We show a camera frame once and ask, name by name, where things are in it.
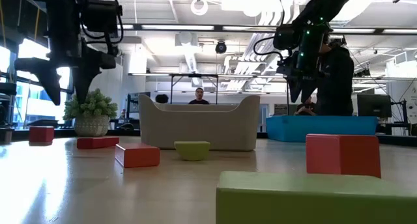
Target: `computer monitor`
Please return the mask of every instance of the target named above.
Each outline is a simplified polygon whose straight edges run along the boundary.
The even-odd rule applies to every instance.
[[[392,117],[391,97],[381,94],[358,94],[358,115]]]

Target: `green foam block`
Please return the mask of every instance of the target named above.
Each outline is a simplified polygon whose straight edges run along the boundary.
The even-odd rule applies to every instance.
[[[417,196],[371,176],[223,172],[216,224],[417,223]]]
[[[184,160],[199,161],[204,160],[210,150],[209,142],[174,142],[175,149]]]

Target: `white planter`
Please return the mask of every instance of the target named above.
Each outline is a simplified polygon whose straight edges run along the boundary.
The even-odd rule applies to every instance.
[[[76,117],[74,129],[78,136],[82,137],[99,137],[107,134],[109,129],[109,117]]]

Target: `blue container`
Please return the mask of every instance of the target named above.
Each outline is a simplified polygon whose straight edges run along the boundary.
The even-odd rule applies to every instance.
[[[377,117],[277,116],[266,119],[268,138],[284,142],[306,142],[309,133],[375,135]]]

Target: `red foam block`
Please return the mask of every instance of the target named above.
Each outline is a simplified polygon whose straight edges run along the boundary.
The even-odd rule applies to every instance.
[[[31,126],[29,128],[30,143],[50,143],[53,141],[52,126]]]
[[[119,143],[119,137],[85,137],[77,139],[78,149],[112,147]]]
[[[307,135],[307,173],[381,177],[379,140],[364,135]]]
[[[116,145],[115,159],[125,168],[159,165],[159,148],[142,143]]]

